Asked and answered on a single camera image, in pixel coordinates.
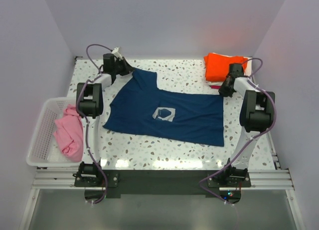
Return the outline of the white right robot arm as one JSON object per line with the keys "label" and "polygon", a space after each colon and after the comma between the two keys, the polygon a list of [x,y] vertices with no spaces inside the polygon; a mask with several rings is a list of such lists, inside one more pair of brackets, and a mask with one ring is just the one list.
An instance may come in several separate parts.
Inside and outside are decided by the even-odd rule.
{"label": "white right robot arm", "polygon": [[244,75],[239,63],[229,65],[226,79],[219,88],[219,94],[223,97],[232,97],[235,92],[243,97],[239,115],[242,129],[236,149],[226,167],[247,170],[258,139],[274,127],[277,119],[276,96],[274,92],[265,91]]}

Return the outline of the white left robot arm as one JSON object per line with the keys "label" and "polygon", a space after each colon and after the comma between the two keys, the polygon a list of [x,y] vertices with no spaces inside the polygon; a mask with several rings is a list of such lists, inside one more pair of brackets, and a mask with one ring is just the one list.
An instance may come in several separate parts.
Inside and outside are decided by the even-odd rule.
{"label": "white left robot arm", "polygon": [[103,91],[110,87],[118,75],[125,76],[134,71],[126,59],[114,48],[111,53],[103,55],[103,65],[93,80],[78,83],[76,111],[81,117],[83,127],[83,156],[85,164],[98,163],[101,159],[99,151],[99,123],[103,114]]}

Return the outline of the navy blue printed t-shirt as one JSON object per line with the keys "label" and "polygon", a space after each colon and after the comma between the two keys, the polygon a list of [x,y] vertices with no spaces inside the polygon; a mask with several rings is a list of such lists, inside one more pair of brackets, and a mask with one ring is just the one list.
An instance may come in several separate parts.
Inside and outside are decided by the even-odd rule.
{"label": "navy blue printed t-shirt", "polygon": [[223,98],[161,90],[155,72],[136,69],[110,109],[113,132],[224,146]]}

